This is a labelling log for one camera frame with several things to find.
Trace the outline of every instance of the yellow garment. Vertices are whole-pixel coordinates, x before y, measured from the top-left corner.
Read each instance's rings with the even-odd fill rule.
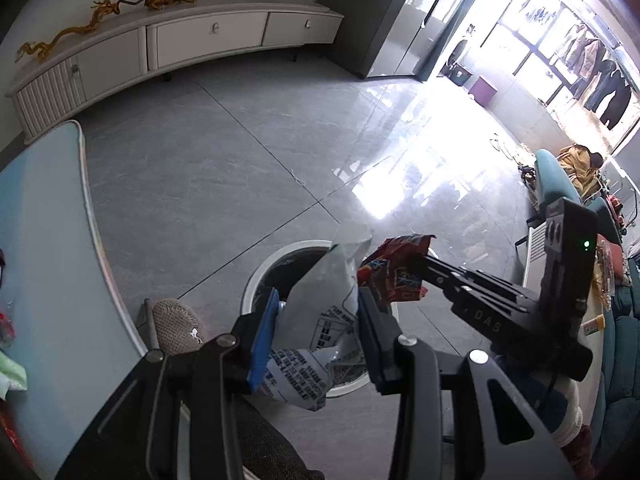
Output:
[[[591,167],[589,150],[578,144],[560,150],[558,161],[574,184],[580,198],[584,199],[598,189],[596,168]]]

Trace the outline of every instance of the chair leg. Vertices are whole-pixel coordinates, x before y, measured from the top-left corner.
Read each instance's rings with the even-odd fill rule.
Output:
[[[529,238],[529,235],[527,235],[527,236],[523,236],[520,240],[518,240],[518,241],[515,243],[516,249],[518,248],[518,246],[519,246],[519,245],[522,245],[524,242],[526,242],[526,241],[527,241],[527,238]]]

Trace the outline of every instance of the golden dragon statue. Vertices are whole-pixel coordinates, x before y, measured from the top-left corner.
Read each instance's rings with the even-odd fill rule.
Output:
[[[66,34],[87,34],[89,32],[95,32],[100,28],[100,22],[102,19],[108,14],[119,14],[120,7],[118,6],[119,2],[111,3],[111,0],[103,0],[101,2],[94,2],[94,6],[92,9],[94,13],[91,15],[91,21],[87,25],[83,25],[82,27],[67,27],[63,28],[59,33],[56,34],[56,37],[53,38],[51,43],[45,43],[41,41],[39,43],[24,43],[16,52],[15,62],[20,61],[24,54],[28,54],[31,56],[32,54],[38,53],[38,59],[42,62],[47,59],[47,56],[51,53],[51,49],[56,46],[56,43],[62,38],[62,36]]]
[[[24,43],[16,52],[15,62],[20,61],[24,54],[28,54],[31,56],[32,54],[38,53],[38,59],[40,62],[43,62],[47,59],[49,54],[51,53],[56,43],[62,38],[62,36],[66,34],[88,34],[89,32],[95,32],[100,28],[100,24],[102,19],[108,14],[119,14],[120,13],[120,4],[127,4],[135,6],[139,4],[142,0],[138,0],[136,2],[130,2],[128,0],[118,0],[115,3],[111,3],[111,0],[103,0],[101,2],[94,2],[94,6],[92,9],[94,13],[91,15],[91,20],[87,25],[83,25],[82,27],[67,27],[61,30],[56,34],[56,37],[53,38],[51,43],[45,43],[41,41],[39,43]],[[193,3],[196,0],[144,0],[145,7],[150,10],[159,10],[164,6],[170,4],[179,4],[181,2]]]

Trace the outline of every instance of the white tv cabinet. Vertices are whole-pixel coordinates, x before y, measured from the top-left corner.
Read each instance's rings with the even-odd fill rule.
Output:
[[[197,0],[108,16],[97,32],[33,56],[6,96],[30,144],[123,88],[176,68],[255,50],[333,43],[342,15],[306,0]]]

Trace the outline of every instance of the glass door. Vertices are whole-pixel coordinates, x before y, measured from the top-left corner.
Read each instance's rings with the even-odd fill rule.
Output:
[[[368,76],[393,75],[436,0],[405,0]]]
[[[414,38],[394,74],[413,75],[417,72],[461,3],[462,0],[432,1],[433,9],[430,13],[425,13],[418,28],[414,30]]]

